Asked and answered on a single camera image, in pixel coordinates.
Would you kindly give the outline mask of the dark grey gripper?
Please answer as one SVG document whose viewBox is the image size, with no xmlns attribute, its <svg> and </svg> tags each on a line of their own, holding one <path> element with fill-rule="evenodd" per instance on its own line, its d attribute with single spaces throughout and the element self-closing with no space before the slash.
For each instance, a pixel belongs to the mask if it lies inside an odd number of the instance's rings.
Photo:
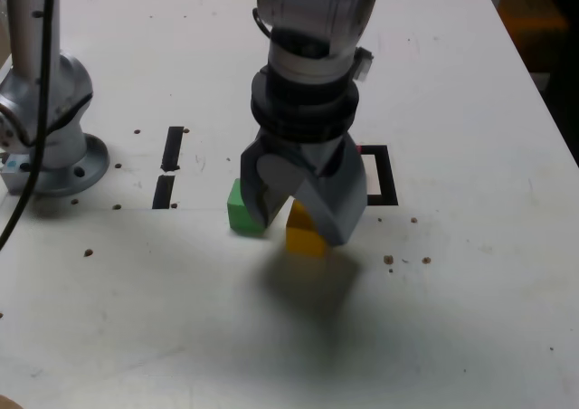
<svg viewBox="0 0 579 409">
<path fill-rule="evenodd" d="M 349 241 L 367 203 L 364 163 L 349 134 L 304 143 L 261 129 L 241 155 L 240 181 L 257 225 L 269 227 L 292 197 L 330 246 Z"/>
</svg>

